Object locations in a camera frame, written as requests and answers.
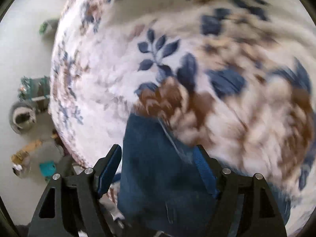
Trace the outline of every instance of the floor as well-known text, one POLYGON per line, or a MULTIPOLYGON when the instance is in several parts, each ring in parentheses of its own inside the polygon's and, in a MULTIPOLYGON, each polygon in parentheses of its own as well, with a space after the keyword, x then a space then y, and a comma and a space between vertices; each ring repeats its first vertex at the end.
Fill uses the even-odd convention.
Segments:
POLYGON ((37 138, 48 137, 53 123, 47 114, 27 135, 16 134, 9 125, 8 112, 17 101, 20 78, 49 75, 53 37, 41 38, 40 24, 58 18, 66 0, 15 0, 0 22, 0 196, 15 224, 27 224, 46 187, 38 163, 60 157, 53 143, 46 143, 33 155, 30 176, 20 179, 12 172, 10 156, 37 138))

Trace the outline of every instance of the bed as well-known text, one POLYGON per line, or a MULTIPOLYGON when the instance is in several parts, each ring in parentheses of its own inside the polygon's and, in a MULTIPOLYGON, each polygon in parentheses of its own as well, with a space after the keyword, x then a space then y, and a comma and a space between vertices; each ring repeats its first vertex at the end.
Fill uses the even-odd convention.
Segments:
POLYGON ((84 167, 122 145, 131 112, 162 119, 287 193, 294 236, 316 206, 315 35, 299 0, 68 0, 49 112, 84 167))

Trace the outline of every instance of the silver screw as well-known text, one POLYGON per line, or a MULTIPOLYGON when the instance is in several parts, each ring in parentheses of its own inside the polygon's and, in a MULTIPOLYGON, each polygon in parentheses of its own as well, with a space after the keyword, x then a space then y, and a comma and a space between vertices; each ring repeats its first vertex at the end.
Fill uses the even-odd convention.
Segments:
POLYGON ((224 173, 225 175, 229 175, 229 174, 231 173, 231 171, 230 171, 229 168, 224 168, 224 169, 223 169, 223 173, 224 173))
POLYGON ((84 170, 84 172, 85 172, 85 174, 89 175, 89 174, 91 174, 91 173, 93 172, 93 169, 90 168, 90 167, 88 167, 88 168, 86 168, 86 169, 84 170))
POLYGON ((259 173, 256 173, 255 174, 255 177, 258 179, 258 180, 261 180, 263 178, 262 174, 259 174, 259 173))
POLYGON ((57 180, 57 179, 59 179, 59 178, 60 178, 60 174, 54 174, 54 175, 53 175, 53 179, 54 179, 54 180, 57 180))

